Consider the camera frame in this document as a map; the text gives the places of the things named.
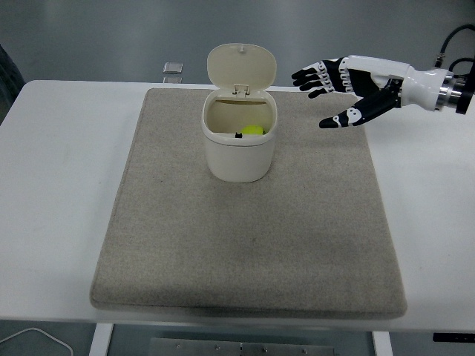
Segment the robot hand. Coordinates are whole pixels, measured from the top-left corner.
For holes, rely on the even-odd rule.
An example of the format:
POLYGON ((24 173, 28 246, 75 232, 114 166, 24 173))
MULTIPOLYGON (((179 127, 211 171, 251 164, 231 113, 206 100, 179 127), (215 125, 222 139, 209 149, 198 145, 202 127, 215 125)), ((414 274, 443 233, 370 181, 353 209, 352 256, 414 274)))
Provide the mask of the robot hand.
POLYGON ((407 63, 367 56, 324 59, 291 75, 293 85, 314 99, 329 93, 352 93, 359 100, 335 116, 322 119, 320 128, 363 125, 405 105, 436 110, 440 88, 448 72, 419 71, 407 63))

